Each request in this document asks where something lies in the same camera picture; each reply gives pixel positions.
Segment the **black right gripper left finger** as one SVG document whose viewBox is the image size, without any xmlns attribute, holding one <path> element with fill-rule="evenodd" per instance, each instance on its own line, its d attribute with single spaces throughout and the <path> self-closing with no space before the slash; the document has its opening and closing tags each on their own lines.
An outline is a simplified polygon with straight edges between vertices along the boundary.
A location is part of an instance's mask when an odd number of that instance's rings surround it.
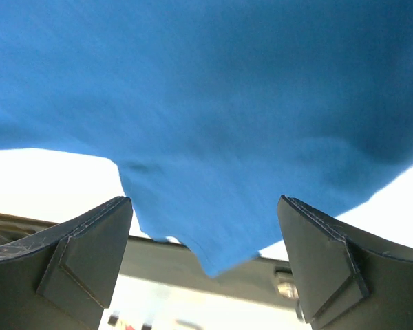
<svg viewBox="0 0 413 330">
<path fill-rule="evenodd" d="M 115 197 L 0 245 L 0 329 L 97 329 L 110 306 L 132 218 Z"/>
</svg>

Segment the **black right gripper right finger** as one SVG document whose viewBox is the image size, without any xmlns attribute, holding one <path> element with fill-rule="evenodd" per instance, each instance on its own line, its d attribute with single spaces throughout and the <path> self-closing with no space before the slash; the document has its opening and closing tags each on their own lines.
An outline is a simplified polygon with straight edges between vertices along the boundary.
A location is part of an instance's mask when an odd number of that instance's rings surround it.
<svg viewBox="0 0 413 330">
<path fill-rule="evenodd" d="M 413 330 L 413 248 L 283 196 L 277 215 L 313 329 Z"/>
</svg>

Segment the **blue t shirt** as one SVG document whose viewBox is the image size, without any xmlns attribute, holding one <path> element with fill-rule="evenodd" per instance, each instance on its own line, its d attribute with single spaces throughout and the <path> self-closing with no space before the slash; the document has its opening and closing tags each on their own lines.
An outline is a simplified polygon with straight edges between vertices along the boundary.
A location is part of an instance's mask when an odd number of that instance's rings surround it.
<svg viewBox="0 0 413 330">
<path fill-rule="evenodd" d="M 105 157 L 209 276 L 413 165 L 413 1 L 0 1 L 0 149 Z"/>
</svg>

